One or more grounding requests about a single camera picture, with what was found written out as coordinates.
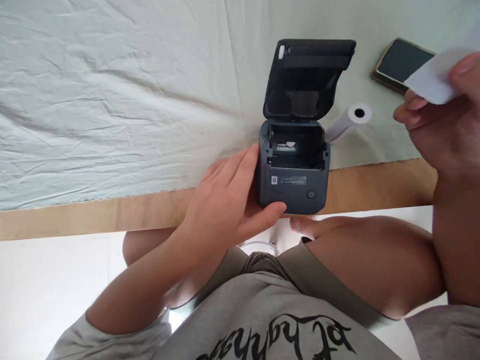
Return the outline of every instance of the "portable printer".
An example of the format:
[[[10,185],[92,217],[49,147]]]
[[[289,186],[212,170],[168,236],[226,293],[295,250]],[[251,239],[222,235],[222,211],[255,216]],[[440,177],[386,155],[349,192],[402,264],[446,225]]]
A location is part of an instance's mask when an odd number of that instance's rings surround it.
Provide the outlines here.
[[[325,207],[330,144],[317,122],[332,108],[353,40],[280,40],[266,88],[256,169],[258,203],[284,202],[286,214]]]

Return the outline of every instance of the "white floor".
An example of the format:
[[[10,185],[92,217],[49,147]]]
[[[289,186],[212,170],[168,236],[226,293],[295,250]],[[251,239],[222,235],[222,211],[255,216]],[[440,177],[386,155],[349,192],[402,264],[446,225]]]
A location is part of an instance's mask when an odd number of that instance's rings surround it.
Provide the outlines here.
[[[429,231],[432,226],[431,206],[348,215],[394,216]],[[0,360],[40,360],[48,355],[61,333],[125,269],[123,236],[116,232],[0,242]],[[253,240],[270,238],[284,251],[300,236],[290,231],[285,219]],[[443,295],[423,307],[446,301]],[[179,319],[171,322],[174,328],[179,325]],[[419,359],[404,321],[376,335],[402,359]]]

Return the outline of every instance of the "leg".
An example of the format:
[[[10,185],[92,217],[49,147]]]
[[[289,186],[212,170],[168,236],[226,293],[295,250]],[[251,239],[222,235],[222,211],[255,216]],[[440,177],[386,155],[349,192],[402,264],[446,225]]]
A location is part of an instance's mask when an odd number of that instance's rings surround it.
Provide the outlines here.
[[[432,235],[386,216],[295,219],[310,252],[375,310],[401,319],[445,291]]]
[[[175,231],[175,228],[128,231],[123,240],[123,257],[126,265],[130,266],[146,253],[150,252]],[[184,278],[175,288],[168,308],[178,308],[192,299],[210,280],[219,267],[225,251],[211,254],[211,258],[200,268]]]

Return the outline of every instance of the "phone screen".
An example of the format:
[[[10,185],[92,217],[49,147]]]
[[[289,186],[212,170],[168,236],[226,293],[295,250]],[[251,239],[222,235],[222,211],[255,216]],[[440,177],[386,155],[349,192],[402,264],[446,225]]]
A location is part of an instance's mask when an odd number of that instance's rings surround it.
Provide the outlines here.
[[[396,39],[383,57],[378,71],[401,83],[435,55]]]

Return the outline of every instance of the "wooden table edge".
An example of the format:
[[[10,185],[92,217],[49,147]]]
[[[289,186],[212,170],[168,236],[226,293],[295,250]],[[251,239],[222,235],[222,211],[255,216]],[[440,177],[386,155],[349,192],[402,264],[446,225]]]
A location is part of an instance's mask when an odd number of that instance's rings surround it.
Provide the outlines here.
[[[432,204],[436,171],[425,160],[332,170],[319,214]],[[0,240],[49,238],[178,226],[195,189],[0,211]]]

